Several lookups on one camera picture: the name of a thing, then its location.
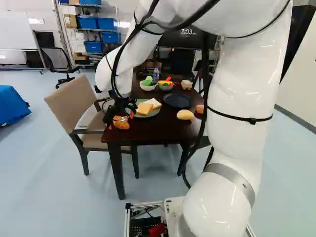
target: wooden table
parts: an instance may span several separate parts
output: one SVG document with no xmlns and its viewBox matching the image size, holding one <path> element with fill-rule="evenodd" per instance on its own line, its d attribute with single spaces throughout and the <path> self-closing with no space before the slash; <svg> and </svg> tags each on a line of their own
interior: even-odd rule
<svg viewBox="0 0 316 237">
<path fill-rule="evenodd" d="M 179 75 L 171 75 L 172 81 L 181 82 L 183 79 Z M 152 118 L 134 118 L 129 119 L 129 130 L 119 130 L 112 126 L 112 130 L 106 129 L 102 135 L 102 142 L 108 143 L 110 160 L 112 164 L 114 179 L 118 191 L 119 199 L 125 199 L 125 190 L 123 184 L 122 157 L 120 146 L 143 146 L 143 145 L 167 145 L 180 144 L 183 152 L 178 169 L 178 175 L 181 174 L 180 167 L 187 157 L 190 144 L 192 144 L 200 128 L 200 119 L 194 118 L 191 121 L 179 120 L 176 116 L 179 109 L 170 107 L 163 103 L 162 98 L 168 92 L 161 91 L 158 86 L 155 91 L 143 91 L 139 82 L 141 79 L 133 76 L 133 86 L 131 96 L 137 99 L 155 98 L 162 103 L 159 114 Z M 176 85 L 172 93 L 179 92 L 188 95 L 192 100 L 192 106 L 189 109 L 195 112 L 195 106 L 203 104 L 203 99 L 195 90 L 184 91 L 181 85 Z"/>
</svg>

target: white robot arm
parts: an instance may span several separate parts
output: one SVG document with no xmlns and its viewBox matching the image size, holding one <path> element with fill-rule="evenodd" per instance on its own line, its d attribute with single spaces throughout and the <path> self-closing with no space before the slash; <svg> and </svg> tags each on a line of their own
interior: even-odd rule
<svg viewBox="0 0 316 237">
<path fill-rule="evenodd" d="M 185 19 L 205 2 L 160 0 L 151 20 L 169 23 L 175 15 Z M 141 19 L 150 5 L 151 1 L 140 0 L 136 18 Z M 269 121 L 251 124 L 223 114 L 271 117 L 291 12 L 292 0 L 221 0 L 193 23 L 201 30 L 227 37 L 208 94 L 212 111 L 207 112 L 207 129 L 215 152 L 183 204 L 184 219 L 193 236 L 241 237 L 244 233 L 259 189 Z M 132 20 L 129 34 L 134 27 Z M 141 31 L 126 46 L 117 69 L 122 94 L 131 91 L 133 67 L 147 59 L 159 39 Z M 101 90 L 110 89 L 111 68 L 118 50 L 103 58 L 97 68 L 96 84 Z"/>
</svg>

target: plastic bottle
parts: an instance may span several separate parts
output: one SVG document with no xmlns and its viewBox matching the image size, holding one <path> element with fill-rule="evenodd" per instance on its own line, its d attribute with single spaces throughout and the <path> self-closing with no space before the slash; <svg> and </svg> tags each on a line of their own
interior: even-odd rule
<svg viewBox="0 0 316 237">
<path fill-rule="evenodd" d="M 158 83 L 159 81 L 159 69 L 158 68 L 155 68 L 154 70 L 154 83 Z"/>
</svg>

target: light blue floor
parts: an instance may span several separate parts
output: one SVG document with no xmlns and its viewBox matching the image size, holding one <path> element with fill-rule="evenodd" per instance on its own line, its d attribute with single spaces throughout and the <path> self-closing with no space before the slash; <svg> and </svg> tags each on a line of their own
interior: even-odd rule
<svg viewBox="0 0 316 237">
<path fill-rule="evenodd" d="M 93 83 L 93 72 L 84 72 Z M 89 154 L 83 175 L 79 153 L 45 104 L 61 74 L 0 72 L 32 114 L 0 129 L 0 237 L 120 237 L 126 202 L 163 200 L 187 191 L 176 176 L 178 146 L 139 147 L 140 176 L 123 155 L 127 199 L 118 199 L 108 153 Z M 275 112 L 265 148 L 261 190 L 251 226 L 257 237 L 315 236 L 316 136 Z M 200 174 L 209 148 L 189 162 Z"/>
</svg>

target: silver metal ring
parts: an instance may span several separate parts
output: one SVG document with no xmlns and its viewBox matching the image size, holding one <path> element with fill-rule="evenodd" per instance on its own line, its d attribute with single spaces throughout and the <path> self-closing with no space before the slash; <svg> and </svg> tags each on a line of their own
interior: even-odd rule
<svg viewBox="0 0 316 237">
<path fill-rule="evenodd" d="M 209 164 L 204 172 L 218 174 L 231 181 L 243 192 L 252 208 L 256 200 L 256 194 L 250 183 L 241 174 L 228 166 L 217 163 Z"/>
</svg>

